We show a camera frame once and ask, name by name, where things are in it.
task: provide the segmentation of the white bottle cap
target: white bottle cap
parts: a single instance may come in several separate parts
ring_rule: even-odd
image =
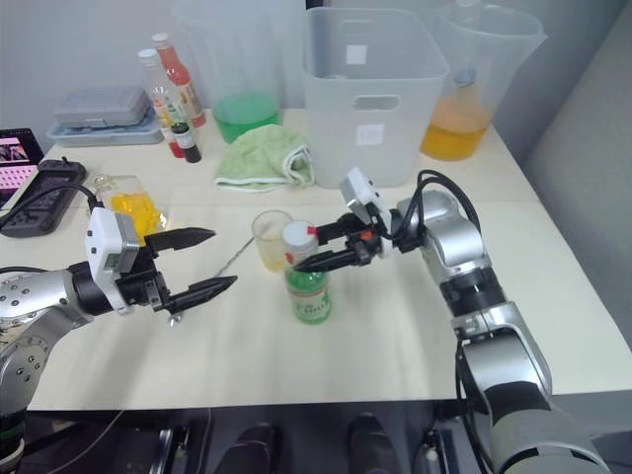
[[[155,66],[157,64],[162,64],[158,51],[153,47],[139,51],[138,59],[143,66]]]
[[[167,33],[157,33],[151,39],[154,41],[154,45],[158,49],[167,49],[171,47],[171,41],[169,40],[169,34]]]
[[[316,227],[306,220],[293,220],[283,229],[285,257],[292,265],[302,262],[318,249]]]

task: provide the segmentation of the gray plastic box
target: gray plastic box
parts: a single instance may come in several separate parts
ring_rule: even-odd
[[[135,125],[71,128],[55,123],[46,135],[61,146],[143,145],[163,139],[153,108]]]
[[[137,86],[94,87],[71,92],[53,115],[69,128],[128,126],[140,123],[150,105]]]

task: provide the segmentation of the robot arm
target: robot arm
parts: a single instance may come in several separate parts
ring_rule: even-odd
[[[447,177],[430,173],[441,177],[432,182],[449,183],[451,190],[464,197]],[[341,185],[347,203],[355,204],[350,205],[353,214],[317,228],[321,244],[345,236],[346,249],[312,256],[295,268],[317,272],[367,265],[380,253],[384,238],[402,253],[421,248],[453,315],[459,383],[473,407],[490,415],[494,472],[609,472],[590,440],[552,404],[549,367],[517,306],[505,298],[475,213],[463,217],[453,196],[423,191],[420,180],[413,198],[390,211],[388,227],[371,199],[350,198],[379,199],[372,183],[361,177],[354,169]],[[465,199],[464,207],[474,212]]]
[[[18,468],[27,407],[63,336],[113,309],[128,314],[135,305],[151,305],[178,313],[211,300],[237,279],[210,278],[172,295],[157,271],[158,252],[213,235],[178,229],[147,236],[140,247],[129,216],[95,207],[86,234],[88,262],[0,283],[0,474]]]

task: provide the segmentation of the green towel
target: green towel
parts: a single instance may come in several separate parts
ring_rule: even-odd
[[[281,125],[264,125],[239,136],[226,150],[215,183],[246,193],[314,184],[306,137]]]

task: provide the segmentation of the measuring pitcher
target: measuring pitcher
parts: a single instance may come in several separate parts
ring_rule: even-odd
[[[434,12],[434,40],[450,74],[421,149],[440,160],[462,160],[476,150],[516,70],[546,35],[536,18],[478,0]]]

